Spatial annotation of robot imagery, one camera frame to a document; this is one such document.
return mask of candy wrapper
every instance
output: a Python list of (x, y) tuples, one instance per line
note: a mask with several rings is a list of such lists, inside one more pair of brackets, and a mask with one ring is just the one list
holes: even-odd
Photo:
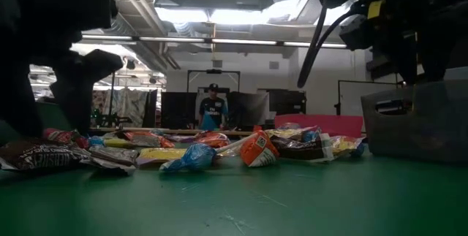
[(139, 167), (145, 165), (162, 164), (168, 161), (181, 159), (186, 149), (177, 148), (144, 148), (137, 158)]
[(263, 131), (248, 139), (241, 147), (241, 158), (249, 167), (263, 167), (274, 164), (279, 153)]
[(279, 157), (286, 159), (300, 159), (312, 162), (334, 160), (328, 134), (320, 134), (310, 142), (299, 142), (282, 137), (272, 136), (271, 142), (278, 149)]
[(287, 138), (287, 139), (291, 139), (291, 140), (297, 140), (297, 141), (300, 141), (303, 139), (303, 135), (305, 133), (309, 133), (309, 132), (321, 132), (321, 130), (319, 130), (320, 128), (318, 126), (313, 126), (313, 127), (306, 127), (306, 128), (303, 128), (303, 129), (272, 129), (272, 130), (265, 130), (265, 133), (267, 133), (267, 135), (269, 137), (272, 137), (272, 136), (277, 136), (277, 137), (281, 137), (281, 138)]
[(107, 170), (123, 170), (131, 175), (136, 170), (135, 159), (138, 152), (124, 148), (104, 148), (92, 146), (89, 148), (91, 156), (83, 163)]
[(178, 135), (165, 134), (164, 138), (172, 142), (182, 142), (182, 143), (195, 142), (195, 137), (193, 136), (190, 137), (190, 136), (178, 136)]
[(106, 161), (122, 164), (124, 166), (135, 165), (135, 159), (138, 152), (130, 149), (123, 148), (103, 148), (100, 146), (93, 146), (89, 148), (91, 156)]
[(18, 171), (70, 168), (86, 159), (86, 153), (81, 148), (60, 142), (28, 138), (10, 142), (0, 148), (0, 164), (3, 170)]
[(331, 138), (331, 145), (335, 157), (343, 157), (351, 155), (360, 157), (366, 150), (367, 144), (364, 142), (365, 137), (354, 138), (345, 136), (335, 136)]
[(216, 157), (216, 151), (205, 144), (190, 145), (181, 159), (164, 163), (159, 170), (162, 172), (178, 172), (183, 169), (199, 171), (209, 168)]
[(82, 137), (78, 131), (61, 131), (58, 129), (46, 129), (44, 130), (43, 137), (47, 140), (60, 142), (69, 145), (70, 143), (76, 143), (80, 148), (89, 148), (88, 139)]
[(125, 136), (132, 144), (147, 148), (173, 148), (174, 144), (164, 137), (150, 132), (125, 132)]
[(222, 148), (230, 144), (229, 138), (225, 134), (214, 133), (214, 132), (201, 132), (195, 135), (195, 142), (201, 142), (205, 145), (209, 145), (212, 148)]
[(117, 131), (104, 135), (106, 146), (117, 148), (173, 148), (174, 144), (150, 132)]
[(102, 137), (90, 137), (88, 142), (90, 147), (94, 145), (105, 147), (105, 141)]

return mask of orange candy package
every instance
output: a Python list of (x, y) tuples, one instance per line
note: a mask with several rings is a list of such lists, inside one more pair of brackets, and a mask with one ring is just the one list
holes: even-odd
[(214, 132), (201, 132), (195, 136), (195, 142), (201, 142), (212, 148), (222, 148), (230, 144), (229, 138), (225, 134)]
[(241, 147), (242, 161), (249, 167), (274, 164), (278, 157), (279, 152), (264, 131), (259, 131), (255, 138), (247, 140)]

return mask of blue shirt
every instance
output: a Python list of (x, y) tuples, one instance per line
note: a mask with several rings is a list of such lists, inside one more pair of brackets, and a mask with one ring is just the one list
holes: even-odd
[(203, 117), (201, 129), (218, 129), (222, 123), (222, 115), (227, 115), (226, 102), (221, 98), (205, 98), (200, 103), (200, 115)]

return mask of curtain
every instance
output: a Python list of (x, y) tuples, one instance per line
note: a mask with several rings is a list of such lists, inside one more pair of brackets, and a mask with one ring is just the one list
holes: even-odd
[[(112, 101), (112, 114), (128, 117), (133, 123), (124, 123), (126, 127), (142, 127), (145, 116), (145, 104), (148, 98), (148, 92), (131, 91), (127, 88), (120, 91), (114, 91)], [(105, 114), (109, 111), (110, 91), (107, 91), (105, 99)]]

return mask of black cable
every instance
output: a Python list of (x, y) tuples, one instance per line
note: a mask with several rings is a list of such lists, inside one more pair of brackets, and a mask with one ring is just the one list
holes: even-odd
[[(356, 14), (359, 14), (358, 12), (356, 11), (352, 11), (350, 10), (349, 12), (346, 12), (344, 13), (340, 18), (337, 18), (328, 28), (327, 30), (325, 31), (325, 33), (323, 34), (323, 36), (320, 38), (319, 42), (317, 43), (317, 46), (315, 48), (315, 51), (310, 55), (310, 59), (312, 60), (312, 64), (314, 64), (314, 61), (315, 61), (315, 58), (317, 57), (317, 54), (319, 53), (319, 50), (320, 48), (322, 47), (323, 43), (325, 43), (325, 40), (328, 38), (328, 36), (330, 36), (331, 32), (340, 24), (342, 23), (344, 20), (346, 20), (347, 18), (353, 16), (353, 15), (356, 15)], [(312, 64), (308, 67), (308, 69), (306, 71), (304, 71), (304, 68), (305, 68), (305, 65), (306, 65), (306, 61), (304, 61), (304, 64), (302, 66), (302, 70), (301, 70), (301, 75), (303, 74), (303, 72), (307, 72), (306, 75), (305, 75), (305, 78), (304, 78), (304, 82), (303, 82), (303, 85), (306, 83), (307, 81), (307, 77), (309, 76), (310, 74), (310, 70), (312, 69)], [(299, 82), (298, 82), (298, 87), (301, 88), (302, 86), (299, 86), (299, 83), (301, 82), (301, 76), (299, 76)]]
[(325, 18), (327, 17), (327, 0), (322, 0), (322, 11), (320, 12), (319, 23), (315, 28), (314, 36), (312, 37), (312, 41), (310, 43), (309, 49), (307, 50), (306, 58), (304, 59), (304, 63), (302, 65), (301, 73), (299, 74), (298, 79), (298, 87), (303, 88), (307, 82), (307, 78), (309, 77), (310, 70), (312, 65), (314, 65), (315, 57), (312, 56), (317, 55), (315, 51), (317, 50), (317, 42), (320, 38), (320, 34), (322, 33), (323, 23), (325, 22)]

